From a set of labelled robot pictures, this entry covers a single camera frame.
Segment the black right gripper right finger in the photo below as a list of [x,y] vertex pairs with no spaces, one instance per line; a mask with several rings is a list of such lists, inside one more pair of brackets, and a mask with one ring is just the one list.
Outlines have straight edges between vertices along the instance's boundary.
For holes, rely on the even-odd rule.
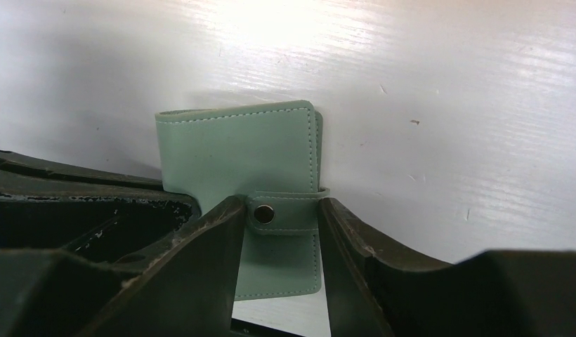
[[576,336],[576,251],[415,251],[342,203],[318,204],[333,336]]

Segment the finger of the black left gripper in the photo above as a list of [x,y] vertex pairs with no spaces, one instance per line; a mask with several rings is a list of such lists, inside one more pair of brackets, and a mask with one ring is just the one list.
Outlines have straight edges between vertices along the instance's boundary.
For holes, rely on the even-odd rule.
[[201,216],[159,180],[0,150],[0,249],[61,249],[142,270]]

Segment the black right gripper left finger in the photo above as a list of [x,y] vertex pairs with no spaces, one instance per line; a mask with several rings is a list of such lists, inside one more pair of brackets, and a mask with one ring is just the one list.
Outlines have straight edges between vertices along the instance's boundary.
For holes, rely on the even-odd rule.
[[142,270],[0,249],[0,336],[227,336],[245,211],[225,198]]

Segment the green card holder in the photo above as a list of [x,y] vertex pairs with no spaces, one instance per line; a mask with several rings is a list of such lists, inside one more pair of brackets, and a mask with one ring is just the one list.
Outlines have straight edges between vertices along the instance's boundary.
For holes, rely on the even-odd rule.
[[322,115],[306,100],[155,117],[167,192],[207,213],[229,196],[246,204],[235,297],[301,296],[321,287],[317,205]]

